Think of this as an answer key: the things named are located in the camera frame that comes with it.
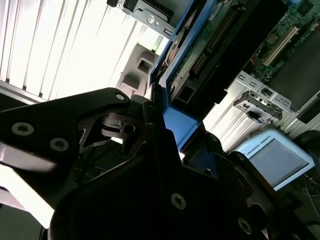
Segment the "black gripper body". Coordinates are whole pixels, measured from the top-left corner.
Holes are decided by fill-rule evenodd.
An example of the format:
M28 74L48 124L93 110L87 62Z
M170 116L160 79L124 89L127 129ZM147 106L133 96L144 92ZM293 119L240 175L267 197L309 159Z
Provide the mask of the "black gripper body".
M253 220L226 182L178 159L132 159L69 193L50 240L312 240L298 220Z

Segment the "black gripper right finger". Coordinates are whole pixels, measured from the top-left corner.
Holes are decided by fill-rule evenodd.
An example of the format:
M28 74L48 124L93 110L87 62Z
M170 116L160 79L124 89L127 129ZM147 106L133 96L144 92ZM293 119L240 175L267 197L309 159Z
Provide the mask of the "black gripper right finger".
M233 200L241 198L246 202L254 221L297 219L245 155L238 151L227 154L215 135L206 131L204 136L207 152L215 157L218 178L226 182Z

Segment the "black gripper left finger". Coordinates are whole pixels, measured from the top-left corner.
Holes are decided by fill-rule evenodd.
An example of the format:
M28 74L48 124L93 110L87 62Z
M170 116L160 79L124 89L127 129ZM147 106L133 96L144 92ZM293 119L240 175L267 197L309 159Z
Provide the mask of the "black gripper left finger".
M122 139L132 157L142 143L177 152L162 110L140 95L104 88L0 113L0 162L35 173L67 169L79 154Z

